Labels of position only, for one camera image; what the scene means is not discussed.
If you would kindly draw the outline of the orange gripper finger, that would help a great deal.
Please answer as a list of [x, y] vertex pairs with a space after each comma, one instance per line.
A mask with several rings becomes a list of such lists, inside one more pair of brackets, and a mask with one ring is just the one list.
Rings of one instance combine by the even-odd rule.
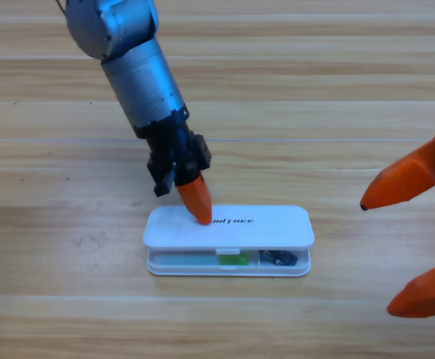
[[435, 316], [435, 268], [407, 283], [391, 300], [387, 313], [403, 318]]

